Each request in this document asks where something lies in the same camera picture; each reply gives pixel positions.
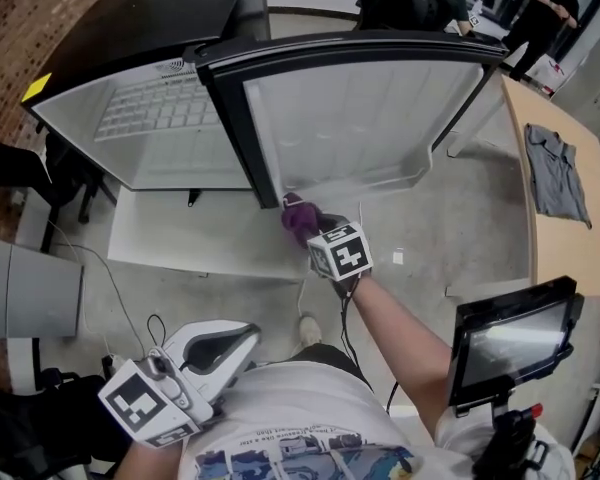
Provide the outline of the black mesh office chair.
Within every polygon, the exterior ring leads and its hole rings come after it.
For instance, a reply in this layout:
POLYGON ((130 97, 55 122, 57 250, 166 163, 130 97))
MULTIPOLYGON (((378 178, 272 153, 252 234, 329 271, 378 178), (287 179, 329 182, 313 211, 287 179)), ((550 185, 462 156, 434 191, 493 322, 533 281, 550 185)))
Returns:
POLYGON ((11 240, 22 215, 8 200, 14 190, 31 189, 53 210, 84 192, 78 222, 89 222, 92 200, 101 192, 112 203, 117 199, 105 182, 104 171, 56 134, 45 137, 46 157, 0 142, 0 239, 11 240))

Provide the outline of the white table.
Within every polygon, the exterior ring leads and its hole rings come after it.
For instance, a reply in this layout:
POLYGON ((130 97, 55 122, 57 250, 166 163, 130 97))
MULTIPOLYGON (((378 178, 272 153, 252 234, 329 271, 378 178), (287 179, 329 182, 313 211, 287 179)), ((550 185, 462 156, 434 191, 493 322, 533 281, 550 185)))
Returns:
POLYGON ((249 192, 209 191, 192 206, 181 191, 121 188, 108 258, 209 274, 300 280, 306 253, 283 229, 280 211, 249 192))

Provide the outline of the grey cabinet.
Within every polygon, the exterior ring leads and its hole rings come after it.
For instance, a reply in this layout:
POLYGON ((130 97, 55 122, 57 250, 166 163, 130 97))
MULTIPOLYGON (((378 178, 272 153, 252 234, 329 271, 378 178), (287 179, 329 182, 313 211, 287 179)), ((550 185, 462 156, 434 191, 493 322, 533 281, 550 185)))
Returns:
POLYGON ((0 338, 76 335, 83 267, 0 240, 0 338))

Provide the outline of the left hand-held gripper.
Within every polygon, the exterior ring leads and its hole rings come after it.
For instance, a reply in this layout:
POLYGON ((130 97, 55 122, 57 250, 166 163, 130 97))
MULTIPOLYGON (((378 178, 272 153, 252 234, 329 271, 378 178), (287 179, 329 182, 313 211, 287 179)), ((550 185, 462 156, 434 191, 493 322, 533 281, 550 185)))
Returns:
POLYGON ((234 320, 183 325, 140 362, 126 361, 99 399, 136 442, 163 448, 203 431, 214 403, 251 361, 260 328, 234 320), (177 367, 199 367, 200 392, 177 367))

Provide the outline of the grey metal locker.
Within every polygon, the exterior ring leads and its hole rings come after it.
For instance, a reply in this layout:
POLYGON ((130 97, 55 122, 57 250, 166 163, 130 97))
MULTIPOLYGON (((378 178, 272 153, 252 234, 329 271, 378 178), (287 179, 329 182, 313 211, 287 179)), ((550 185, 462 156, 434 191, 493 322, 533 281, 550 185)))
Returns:
POLYGON ((600 140, 600 39, 551 101, 600 140))

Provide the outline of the purple cleaning cloth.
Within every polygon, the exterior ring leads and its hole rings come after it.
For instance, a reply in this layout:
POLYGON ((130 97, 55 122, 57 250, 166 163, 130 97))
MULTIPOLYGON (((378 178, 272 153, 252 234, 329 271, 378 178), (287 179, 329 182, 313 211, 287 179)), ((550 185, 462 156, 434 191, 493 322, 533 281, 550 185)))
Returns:
POLYGON ((303 248, 307 241, 320 234, 319 219, 321 211, 311 202, 305 201, 293 192, 282 198, 281 223, 303 248))

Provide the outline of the black mini fridge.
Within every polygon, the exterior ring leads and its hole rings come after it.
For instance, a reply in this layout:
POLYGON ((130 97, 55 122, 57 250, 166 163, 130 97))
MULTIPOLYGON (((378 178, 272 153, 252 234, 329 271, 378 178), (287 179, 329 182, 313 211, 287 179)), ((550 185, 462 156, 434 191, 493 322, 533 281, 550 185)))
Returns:
POLYGON ((406 190, 507 55, 495 38, 358 30, 273 38, 267 0, 99 0, 22 103, 133 191, 323 204, 406 190), (220 125, 96 142, 116 89, 194 73, 220 125))

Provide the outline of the light wooden table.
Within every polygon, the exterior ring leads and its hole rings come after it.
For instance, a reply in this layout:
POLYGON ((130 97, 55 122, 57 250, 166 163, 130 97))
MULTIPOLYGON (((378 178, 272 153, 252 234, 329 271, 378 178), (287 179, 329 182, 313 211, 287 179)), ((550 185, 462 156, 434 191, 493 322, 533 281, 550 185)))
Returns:
POLYGON ((569 276, 579 293, 600 297, 600 143, 588 129, 559 107, 524 85, 503 76, 502 93, 519 150, 529 236, 529 274, 533 284, 569 276), (524 126, 541 125, 556 131, 576 148, 575 166, 592 222, 548 217, 536 211, 531 192, 524 126))

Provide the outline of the grey shirt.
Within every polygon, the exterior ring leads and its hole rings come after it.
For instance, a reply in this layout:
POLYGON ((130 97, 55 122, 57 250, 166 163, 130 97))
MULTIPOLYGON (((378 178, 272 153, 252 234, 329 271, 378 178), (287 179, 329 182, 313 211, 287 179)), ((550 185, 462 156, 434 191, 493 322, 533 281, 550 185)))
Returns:
POLYGON ((552 130, 526 124, 524 141, 536 211, 547 217, 592 223, 576 168, 576 147, 552 130))

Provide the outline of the person's left leg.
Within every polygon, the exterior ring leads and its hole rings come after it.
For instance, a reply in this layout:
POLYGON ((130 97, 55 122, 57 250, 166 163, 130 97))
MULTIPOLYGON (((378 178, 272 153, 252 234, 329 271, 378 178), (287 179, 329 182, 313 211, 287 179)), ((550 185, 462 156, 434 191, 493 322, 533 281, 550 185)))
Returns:
POLYGON ((369 385, 360 367, 343 351, 332 345, 324 343, 310 345, 287 359, 287 362, 311 362, 330 366, 353 375, 369 385))

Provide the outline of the person's left forearm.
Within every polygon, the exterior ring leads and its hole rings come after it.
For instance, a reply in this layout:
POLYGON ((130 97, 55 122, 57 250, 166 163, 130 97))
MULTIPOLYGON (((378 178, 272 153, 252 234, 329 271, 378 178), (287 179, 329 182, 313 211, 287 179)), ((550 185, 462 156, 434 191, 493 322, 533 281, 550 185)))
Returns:
POLYGON ((153 449, 134 443, 121 462, 115 480, 177 480, 183 442, 153 449))

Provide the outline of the person's left shoe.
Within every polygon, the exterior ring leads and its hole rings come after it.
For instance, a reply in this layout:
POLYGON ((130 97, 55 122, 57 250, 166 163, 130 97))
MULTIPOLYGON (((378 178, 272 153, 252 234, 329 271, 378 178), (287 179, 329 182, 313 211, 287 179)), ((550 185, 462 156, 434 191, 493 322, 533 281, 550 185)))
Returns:
POLYGON ((311 315, 304 315, 299 320, 298 334, 302 349, 320 344, 322 332, 317 320, 311 315))

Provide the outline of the white red-print box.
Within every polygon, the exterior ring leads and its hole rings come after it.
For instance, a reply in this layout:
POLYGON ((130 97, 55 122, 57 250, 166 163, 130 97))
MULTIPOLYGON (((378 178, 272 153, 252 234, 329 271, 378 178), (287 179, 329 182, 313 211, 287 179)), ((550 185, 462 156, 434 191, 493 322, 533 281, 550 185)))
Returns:
POLYGON ((566 80, 561 66, 547 55, 543 55, 534 64, 528 76, 549 96, 552 96, 566 80))

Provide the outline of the white low cabinet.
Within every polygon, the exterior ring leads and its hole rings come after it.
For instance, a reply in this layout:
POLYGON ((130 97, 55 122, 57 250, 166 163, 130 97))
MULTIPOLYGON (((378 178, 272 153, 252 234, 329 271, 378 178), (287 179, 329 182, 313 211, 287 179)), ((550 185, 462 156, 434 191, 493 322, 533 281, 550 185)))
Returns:
POLYGON ((15 395, 37 393, 36 372, 39 370, 39 340, 37 338, 8 338, 7 355, 12 392, 15 395))

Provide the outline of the black monitor mount, red button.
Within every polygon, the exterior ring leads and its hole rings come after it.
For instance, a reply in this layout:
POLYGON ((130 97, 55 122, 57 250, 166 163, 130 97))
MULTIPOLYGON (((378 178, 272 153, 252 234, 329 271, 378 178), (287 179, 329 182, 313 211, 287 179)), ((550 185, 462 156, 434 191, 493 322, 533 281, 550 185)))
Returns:
POLYGON ((535 436, 543 406, 510 410, 508 400, 505 394, 491 402, 494 434, 473 464, 474 480, 524 480, 528 472, 539 473, 544 466, 549 445, 535 436))

